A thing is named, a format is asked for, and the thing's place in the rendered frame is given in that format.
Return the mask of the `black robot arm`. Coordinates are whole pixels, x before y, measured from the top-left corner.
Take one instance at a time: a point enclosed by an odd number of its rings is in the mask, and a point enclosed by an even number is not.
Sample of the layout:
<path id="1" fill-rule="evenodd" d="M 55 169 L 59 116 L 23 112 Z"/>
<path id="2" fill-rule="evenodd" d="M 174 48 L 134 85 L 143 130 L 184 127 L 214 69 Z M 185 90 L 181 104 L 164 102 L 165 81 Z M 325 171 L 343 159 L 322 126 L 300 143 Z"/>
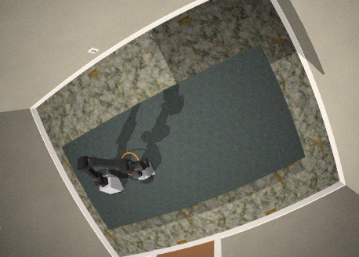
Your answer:
<path id="1" fill-rule="evenodd" d="M 87 159 L 90 159 L 90 164 Z M 129 164 L 128 164 L 129 161 Z M 107 160 L 102 158 L 96 158 L 96 157 L 88 157 L 88 156 L 82 156 L 78 158 L 78 166 L 77 170 L 80 172 L 85 172 L 92 177 L 92 181 L 95 183 L 95 186 L 101 185 L 102 187 L 108 185 L 108 179 L 107 177 L 102 177 L 101 172 L 96 172 L 92 167 L 105 167 L 105 168 L 115 168 L 117 171 L 120 171 L 126 174 L 132 173 L 132 177 L 134 179 L 137 179 L 143 175 L 141 171 L 146 169 L 146 166 L 143 161 L 140 161 L 139 163 L 133 163 L 130 159 L 118 159 L 116 161 L 114 160 Z"/>

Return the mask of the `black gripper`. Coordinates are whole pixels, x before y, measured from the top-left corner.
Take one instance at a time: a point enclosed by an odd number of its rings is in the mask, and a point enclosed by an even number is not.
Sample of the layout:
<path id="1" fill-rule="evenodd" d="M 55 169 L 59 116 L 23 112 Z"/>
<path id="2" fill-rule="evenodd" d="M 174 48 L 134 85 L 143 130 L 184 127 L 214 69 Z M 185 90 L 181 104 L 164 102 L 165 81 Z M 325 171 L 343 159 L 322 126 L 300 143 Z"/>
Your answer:
<path id="1" fill-rule="evenodd" d="M 147 158 L 141 159 L 141 161 L 143 161 L 143 162 L 144 162 L 144 164 L 145 164 L 146 168 L 148 168 L 148 167 L 149 167 L 149 163 L 148 163 Z M 140 160 L 138 160 L 138 161 L 134 161 L 134 162 L 140 162 Z M 134 162 L 133 162 L 133 163 L 134 163 Z"/>

